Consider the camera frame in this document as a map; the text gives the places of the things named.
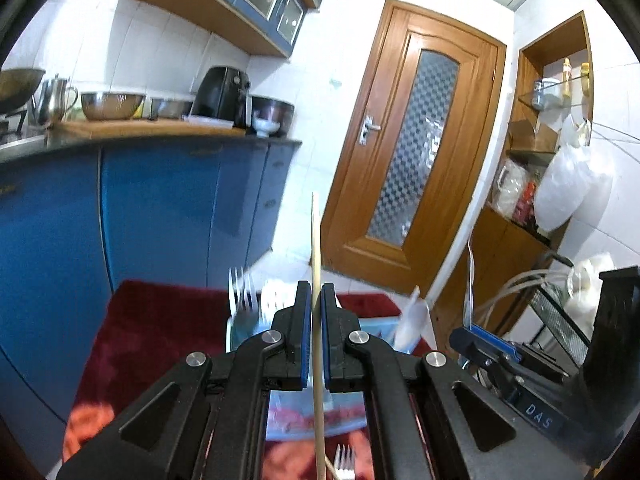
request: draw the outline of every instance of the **stainless steel bowl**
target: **stainless steel bowl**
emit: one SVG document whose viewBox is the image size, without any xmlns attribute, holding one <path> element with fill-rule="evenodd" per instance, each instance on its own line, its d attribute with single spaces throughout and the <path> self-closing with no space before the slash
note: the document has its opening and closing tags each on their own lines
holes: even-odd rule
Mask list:
<svg viewBox="0 0 640 480">
<path fill-rule="evenodd" d="M 87 120 L 117 121 L 132 118 L 144 98 L 144 94 L 92 92 L 83 93 L 80 102 Z"/>
<path fill-rule="evenodd" d="M 0 114 L 13 112 L 31 99 L 44 76 L 39 68 L 12 68 L 0 71 Z"/>
<path fill-rule="evenodd" d="M 181 119 L 189 115 L 193 101 L 179 99 L 151 99 L 151 113 L 149 119 Z"/>
</svg>

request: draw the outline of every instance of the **white bowl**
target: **white bowl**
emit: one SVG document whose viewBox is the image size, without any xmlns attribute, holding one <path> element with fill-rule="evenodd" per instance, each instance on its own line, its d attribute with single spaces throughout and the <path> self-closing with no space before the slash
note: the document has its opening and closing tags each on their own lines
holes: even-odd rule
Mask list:
<svg viewBox="0 0 640 480">
<path fill-rule="evenodd" d="M 280 123 L 267 119 L 259 119 L 257 117 L 254 117 L 251 122 L 251 126 L 254 127 L 255 133 L 258 137 L 269 137 L 280 129 Z"/>
</svg>

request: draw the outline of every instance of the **cutting board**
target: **cutting board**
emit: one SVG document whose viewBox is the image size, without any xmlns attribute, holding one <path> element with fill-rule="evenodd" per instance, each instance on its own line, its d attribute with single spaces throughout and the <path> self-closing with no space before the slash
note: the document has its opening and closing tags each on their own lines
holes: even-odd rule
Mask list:
<svg viewBox="0 0 640 480">
<path fill-rule="evenodd" d="M 219 128 L 185 121 L 158 119 L 126 121 L 65 121 L 55 131 L 87 139 L 113 139 L 116 137 L 144 136 L 234 136 L 246 133 L 242 128 Z"/>
</svg>

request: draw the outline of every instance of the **door handle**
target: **door handle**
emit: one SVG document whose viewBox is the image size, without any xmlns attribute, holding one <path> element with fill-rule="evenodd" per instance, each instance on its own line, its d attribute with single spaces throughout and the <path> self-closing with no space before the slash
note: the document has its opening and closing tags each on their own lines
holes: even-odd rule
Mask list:
<svg viewBox="0 0 640 480">
<path fill-rule="evenodd" d="M 365 115 L 362 120 L 362 126 L 360 127 L 358 142 L 361 146 L 365 146 L 367 144 L 367 134 L 369 132 L 379 132 L 381 129 L 382 127 L 379 124 L 373 123 L 373 116 Z"/>
</svg>

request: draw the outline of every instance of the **red towel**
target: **red towel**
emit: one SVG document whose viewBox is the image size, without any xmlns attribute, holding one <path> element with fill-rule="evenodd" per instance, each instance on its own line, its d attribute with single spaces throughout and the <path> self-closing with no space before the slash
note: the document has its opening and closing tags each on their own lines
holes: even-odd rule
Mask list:
<svg viewBox="0 0 640 480">
<path fill-rule="evenodd" d="M 338 298 L 343 308 L 359 317 L 400 313 L 384 294 L 339 294 Z M 229 315 L 226 291 L 123 282 L 109 302 L 84 368 L 66 427 L 63 459 L 68 460 L 185 355 L 224 352 Z M 421 340 L 414 354 L 429 350 Z M 372 478 L 366 431 L 328 439 L 329 456 L 333 457 L 339 442 L 356 448 L 360 464 L 356 471 Z M 312 441 L 271 442 L 265 448 L 263 477 L 314 478 L 313 464 Z"/>
</svg>

